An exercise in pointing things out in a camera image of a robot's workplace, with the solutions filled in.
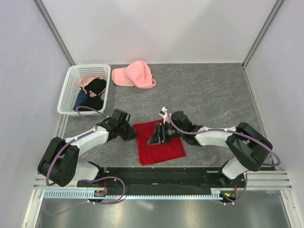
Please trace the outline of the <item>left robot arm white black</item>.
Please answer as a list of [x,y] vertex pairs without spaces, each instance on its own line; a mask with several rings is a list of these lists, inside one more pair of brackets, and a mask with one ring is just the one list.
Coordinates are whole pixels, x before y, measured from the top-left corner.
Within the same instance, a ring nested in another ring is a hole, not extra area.
[[93,128],[74,137],[53,138],[38,165],[38,173],[46,178],[46,185],[64,187],[71,181],[88,181],[94,187],[104,182],[104,175],[93,162],[80,163],[78,158],[88,150],[105,144],[116,137],[130,141],[137,137],[135,129],[130,125],[131,115],[115,109],[111,116]]

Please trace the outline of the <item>red cloth napkin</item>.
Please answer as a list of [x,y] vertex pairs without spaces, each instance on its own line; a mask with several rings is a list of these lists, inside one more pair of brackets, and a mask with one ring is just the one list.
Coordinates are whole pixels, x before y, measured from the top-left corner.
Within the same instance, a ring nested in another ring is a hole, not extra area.
[[180,138],[173,138],[170,143],[148,145],[148,140],[155,131],[156,123],[162,120],[156,120],[146,123],[137,123],[133,125],[138,134],[137,151],[141,165],[151,165],[165,162],[186,156],[183,144]]

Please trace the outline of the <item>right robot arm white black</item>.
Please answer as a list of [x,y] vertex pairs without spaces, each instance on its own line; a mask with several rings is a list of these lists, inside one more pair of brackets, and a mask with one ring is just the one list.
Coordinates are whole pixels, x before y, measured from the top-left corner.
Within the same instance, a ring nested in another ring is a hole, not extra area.
[[230,186],[237,176],[247,171],[259,171],[271,153],[272,144],[245,122],[230,128],[210,128],[193,124],[183,111],[170,113],[167,107],[160,110],[163,121],[156,124],[148,145],[170,143],[182,138],[194,146],[219,146],[229,148],[234,158],[227,161],[218,174],[218,183]]

